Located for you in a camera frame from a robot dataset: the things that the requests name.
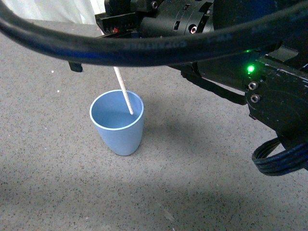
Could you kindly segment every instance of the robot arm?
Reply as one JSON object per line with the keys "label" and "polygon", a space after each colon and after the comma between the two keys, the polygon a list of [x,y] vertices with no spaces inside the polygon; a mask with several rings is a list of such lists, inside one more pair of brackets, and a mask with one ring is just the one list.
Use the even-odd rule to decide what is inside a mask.
{"label": "robot arm", "polygon": [[[0,2],[0,31],[77,72],[81,63],[178,69],[193,84],[248,104],[252,119],[276,131],[253,154],[262,173],[308,169],[308,1],[239,2],[108,0],[95,16],[105,33],[99,38],[34,26]],[[268,157],[280,142],[286,151]]]}

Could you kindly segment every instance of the green led light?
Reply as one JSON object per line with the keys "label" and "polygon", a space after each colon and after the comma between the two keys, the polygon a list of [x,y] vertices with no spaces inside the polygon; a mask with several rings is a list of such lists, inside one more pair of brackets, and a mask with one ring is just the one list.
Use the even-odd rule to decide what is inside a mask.
{"label": "green led light", "polygon": [[250,65],[247,67],[248,74],[252,73],[254,70],[255,70],[255,67],[253,65]]}

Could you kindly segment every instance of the blue plastic cup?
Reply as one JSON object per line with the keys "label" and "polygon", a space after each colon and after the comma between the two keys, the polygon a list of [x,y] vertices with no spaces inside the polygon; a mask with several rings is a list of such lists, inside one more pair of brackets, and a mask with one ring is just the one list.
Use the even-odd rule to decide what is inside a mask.
{"label": "blue plastic cup", "polygon": [[143,130],[142,99],[127,91],[134,114],[129,113],[122,90],[112,90],[97,97],[90,107],[90,117],[106,145],[118,155],[130,155],[140,145]]}

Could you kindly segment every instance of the screw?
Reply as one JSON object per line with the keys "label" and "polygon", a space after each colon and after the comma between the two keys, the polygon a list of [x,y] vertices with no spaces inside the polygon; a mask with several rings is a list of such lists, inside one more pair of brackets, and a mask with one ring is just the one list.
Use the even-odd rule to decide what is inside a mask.
{"label": "screw", "polygon": [[251,82],[251,83],[248,85],[248,87],[249,87],[250,90],[255,90],[255,89],[258,88],[258,86],[259,86],[259,84],[258,84],[257,82],[255,82],[255,81]]}
{"label": "screw", "polygon": [[251,102],[257,103],[261,100],[261,97],[258,94],[254,94],[250,97]]}
{"label": "screw", "polygon": [[191,34],[195,34],[197,32],[197,26],[193,26],[190,30]]}
{"label": "screw", "polygon": [[157,4],[157,1],[152,1],[152,8],[154,9],[154,10],[157,10],[157,8],[158,8],[158,4]]}

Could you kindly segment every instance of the white stick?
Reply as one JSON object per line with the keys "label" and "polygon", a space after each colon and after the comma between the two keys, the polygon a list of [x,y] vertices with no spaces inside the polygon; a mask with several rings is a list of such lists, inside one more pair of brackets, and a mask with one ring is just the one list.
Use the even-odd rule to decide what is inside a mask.
{"label": "white stick", "polygon": [[123,82],[123,79],[122,79],[121,74],[120,74],[120,70],[116,66],[114,66],[114,69],[115,69],[115,74],[116,74],[117,80],[119,81],[119,84],[121,86],[121,89],[122,89],[122,92],[123,92],[123,95],[124,95],[127,107],[129,109],[129,113],[131,115],[133,115],[134,111],[133,111],[133,109],[131,107],[131,104],[130,104],[130,101],[129,101],[129,98],[128,98],[128,95],[127,95],[127,92],[126,92],[126,89],[125,89],[125,86],[124,86],[124,82]]}

